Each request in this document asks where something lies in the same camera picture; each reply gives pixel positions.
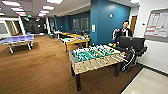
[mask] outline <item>desk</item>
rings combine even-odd
[[[70,50],[70,45],[75,44],[75,43],[80,43],[80,46],[82,47],[82,42],[86,42],[86,48],[87,48],[88,47],[88,42],[90,41],[90,39],[75,40],[75,41],[67,41],[65,39],[62,39],[62,41],[65,44],[66,51],[69,51]]]
[[[67,36],[69,36],[69,37],[84,37],[82,35],[77,35],[77,34],[71,34],[71,35],[67,35]]]
[[[31,46],[33,46],[34,35],[20,35],[20,36],[12,36],[0,41],[0,44],[8,44],[11,53],[13,53],[12,46],[21,46],[28,45],[29,50],[31,50]]]
[[[69,51],[72,76],[76,76],[77,91],[81,90],[80,74],[116,64],[114,76],[119,76],[125,53],[109,46],[96,46]]]

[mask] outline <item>ceiling light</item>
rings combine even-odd
[[[47,10],[41,10],[40,12],[41,13],[49,13],[49,11],[47,11]]]
[[[130,0],[131,3],[139,3],[140,0]]]
[[[38,22],[38,21],[40,21],[40,18],[37,18],[37,19],[36,19],[36,22]]]
[[[0,15],[5,15],[5,13],[0,13]]]
[[[21,8],[11,8],[13,11],[24,11],[23,9]]]
[[[47,0],[47,2],[49,3],[56,3],[56,4],[60,4],[63,0]]]
[[[16,12],[17,14],[26,14],[25,12]]]
[[[52,6],[43,6],[43,9],[53,10],[54,7],[52,7]]]
[[[46,15],[46,13],[39,13],[39,15]]]
[[[38,16],[44,16],[44,15],[46,15],[46,14],[45,13],[39,13]]]
[[[2,2],[8,6],[21,6],[18,2],[11,2],[11,1],[2,1]]]
[[[24,18],[26,21],[30,21],[29,18]]]
[[[20,16],[26,16],[26,14],[19,14]]]

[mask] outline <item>ping pong table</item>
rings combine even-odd
[[[12,36],[0,41],[0,44],[8,44],[10,52],[13,53],[12,46],[28,45],[29,50],[33,46],[34,35]]]

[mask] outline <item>doorway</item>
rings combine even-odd
[[[135,29],[136,20],[137,20],[137,16],[132,16],[131,25],[130,25],[130,29],[131,29],[131,31],[132,31],[132,34],[134,34],[134,29]]]

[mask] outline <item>person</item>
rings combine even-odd
[[[127,28],[128,25],[129,25],[129,21],[126,20],[123,22],[123,28],[119,29],[116,34],[116,42],[119,40],[120,36],[132,37],[132,31],[129,28]]]

